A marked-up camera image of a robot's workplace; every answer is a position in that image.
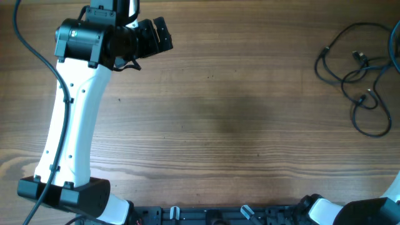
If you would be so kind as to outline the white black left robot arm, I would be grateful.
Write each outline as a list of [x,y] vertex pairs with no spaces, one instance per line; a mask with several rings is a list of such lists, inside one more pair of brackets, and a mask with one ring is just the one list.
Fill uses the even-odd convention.
[[90,150],[99,105],[113,72],[140,70],[138,60],[173,48],[165,20],[138,20],[140,2],[91,1],[76,19],[56,29],[56,98],[46,145],[32,176],[17,194],[78,218],[106,224],[141,224],[131,201],[91,176]]

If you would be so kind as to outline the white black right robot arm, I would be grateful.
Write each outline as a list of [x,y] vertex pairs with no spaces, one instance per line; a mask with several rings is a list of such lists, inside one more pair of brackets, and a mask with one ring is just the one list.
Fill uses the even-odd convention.
[[352,201],[340,206],[313,194],[303,197],[299,207],[312,224],[399,224],[399,176],[379,198]]

